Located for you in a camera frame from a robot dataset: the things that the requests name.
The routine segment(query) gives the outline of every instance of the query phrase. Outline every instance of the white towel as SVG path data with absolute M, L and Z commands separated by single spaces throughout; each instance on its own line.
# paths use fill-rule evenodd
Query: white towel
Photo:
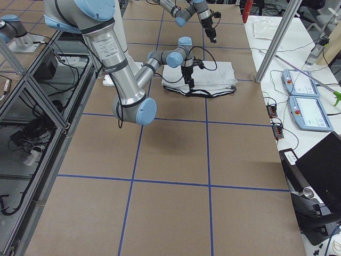
M 215 69 L 213 61 L 204 61 L 205 67 Z M 214 98 L 221 95 L 226 95 L 236 91 L 236 83 L 234 78 L 234 70 L 230 62 L 217 61 L 217 69 L 210 71 L 194 67 L 192 78 L 194 79 L 194 88 L 190 91 L 189 86 L 185 84 L 184 79 L 181 79 L 181 67 L 171 68 L 165 65 L 163 72 L 162 84 L 165 89 L 179 92 L 186 96 L 200 96 Z

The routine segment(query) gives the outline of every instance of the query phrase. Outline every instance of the light blue joint cap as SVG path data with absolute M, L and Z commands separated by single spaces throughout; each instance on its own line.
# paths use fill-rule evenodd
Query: light blue joint cap
M 115 1 L 113 0 L 74 0 L 78 8 L 87 16 L 98 21 L 107 21 L 115 13 Z
M 54 28 L 54 29 L 57 29 L 60 31 L 64 31 L 64 32 L 80 34 L 80 30 L 78 28 L 75 28 L 75 27 L 72 27 L 68 24 L 56 21 L 56 20 L 54 20 L 54 19 L 52 19 L 46 15 L 44 15 L 44 17 L 45 17 L 46 25 L 48 25 L 51 28 Z
M 180 66 L 181 63 L 183 62 L 183 57 L 178 52 L 171 52 L 167 56 L 166 62 L 171 68 L 176 68 L 177 66 Z
M 5 42 L 5 44 L 8 44 L 11 41 L 11 39 L 8 36 L 2 33 L 0 33 L 0 38 Z
M 0 19 L 3 21 L 20 21 L 19 17 L 14 14 L 4 15 Z
M 187 21 L 181 17 L 176 17 L 175 22 L 176 22 L 176 24 L 179 25 L 179 27 L 183 27 Z
M 177 44 L 183 46 L 192 46 L 192 38 L 190 38 L 189 36 L 180 37 L 177 41 Z
M 148 53 L 148 55 L 147 55 L 147 60 L 150 59 L 151 55 L 152 55 L 154 52 L 156 52 L 156 51 L 152 51 L 152 52 Z
M 136 113 L 136 123 L 140 125 L 150 124 L 156 116 L 157 106 L 152 98 L 146 98 Z

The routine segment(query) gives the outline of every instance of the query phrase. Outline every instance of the white table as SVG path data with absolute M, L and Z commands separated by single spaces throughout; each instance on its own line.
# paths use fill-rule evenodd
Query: white table
M 278 25 L 280 23 L 281 17 L 249 16 L 248 22 L 245 24 L 245 30 L 247 33 L 250 47 L 257 48 L 257 49 L 267 49 L 270 45 L 270 42 L 271 42 L 270 40 L 254 38 L 253 24 L 255 21 L 260 21 L 260 20 L 272 21 L 274 23 L 277 23 Z M 301 47 L 307 44 L 309 45 L 304 48 L 298 49 L 296 51 L 281 52 L 281 51 L 286 51 L 286 50 L 293 50 L 293 49 L 296 49 L 298 47 Z M 294 18 L 290 27 L 288 28 L 286 35 L 283 38 L 283 41 L 278 49 L 277 55 L 287 60 L 289 63 L 291 63 L 292 65 L 300 69 L 303 68 L 304 70 L 318 70 L 320 68 L 323 68 L 323 66 L 317 66 L 317 65 L 313 65 L 310 67 L 307 65 L 303 66 L 307 56 L 309 55 L 313 47 L 314 47 L 314 43 L 310 35 L 306 31 L 305 27 L 303 26 L 302 22 L 300 21 L 299 18 Z M 265 54 L 260 52 L 257 49 L 252 49 L 252 52 L 253 52 L 254 63 L 255 63 L 256 69 L 258 70 Z M 282 61 L 278 60 L 277 58 L 274 58 L 273 61 L 271 62 L 271 65 L 268 71 L 266 72 L 261 82 L 262 90 L 268 93 L 270 97 L 274 98 L 277 102 L 286 101 L 287 97 L 274 90 L 273 88 L 274 86 L 270 79 L 270 71 L 272 70 L 282 71 L 287 68 L 291 69 L 288 65 L 286 65 Z M 332 72 L 330 71 L 328 67 L 319 71 L 315 71 L 312 74 L 313 74 L 313 77 L 315 77 L 316 79 L 318 79 L 319 81 L 325 84 L 337 83 L 336 79 L 334 78 Z M 280 72 L 272 72 L 272 77 L 273 77 L 276 89 L 283 93 L 286 93 L 286 89 L 282 83 L 281 76 L 282 76 L 282 73 Z M 332 88 L 334 90 L 341 91 L 341 88 L 339 86 L 333 86 Z M 319 86 L 319 92 L 321 94 L 320 100 L 322 101 L 324 109 L 326 110 L 328 114 L 341 112 L 341 103 L 339 103 L 337 107 L 333 106 L 333 104 L 335 103 L 335 98 L 331 92 L 329 92 L 328 90 L 320 86 Z M 320 140 L 322 140 L 325 136 L 327 136 L 328 133 L 310 132 L 310 131 L 300 130 L 295 124 L 291 116 L 291 113 L 289 110 L 289 104 L 286 107 L 285 106 L 286 106 L 285 103 L 279 104 L 277 113 L 281 120 L 283 120 L 283 116 L 285 114 L 284 128 L 292 131 L 294 134 L 298 136 L 299 145 L 297 149 L 295 150 L 295 153 L 298 157 L 301 157 L 309 149 L 315 146 Z M 332 123 L 334 131 L 338 134 L 341 134 L 341 115 L 329 116 L 329 119 Z M 295 148 L 297 145 L 296 138 L 285 130 L 283 134 L 285 137 L 284 139 L 279 140 L 278 150 L 282 150 L 286 148 Z

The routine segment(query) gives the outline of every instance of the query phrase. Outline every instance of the black monitor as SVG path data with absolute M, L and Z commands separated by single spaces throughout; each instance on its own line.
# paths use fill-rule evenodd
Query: black monitor
M 331 132 L 296 165 L 332 213 L 341 213 L 341 137 Z

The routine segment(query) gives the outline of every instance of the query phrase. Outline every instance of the white label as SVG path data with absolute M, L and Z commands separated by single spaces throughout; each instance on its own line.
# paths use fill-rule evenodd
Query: white label
M 289 161 L 289 163 L 291 165 L 295 165 L 296 164 L 297 158 L 295 157 L 295 155 L 294 155 L 294 153 L 292 151 L 284 152 L 284 154 L 287 157 L 287 160 Z
M 317 100 L 309 98 L 296 98 L 296 101 L 306 126 L 327 127 Z
M 96 49 L 98 57 L 101 60 L 109 59 L 111 56 L 115 55 L 118 51 L 117 44 L 112 36 L 109 36 L 100 41 L 93 41 L 92 43 Z

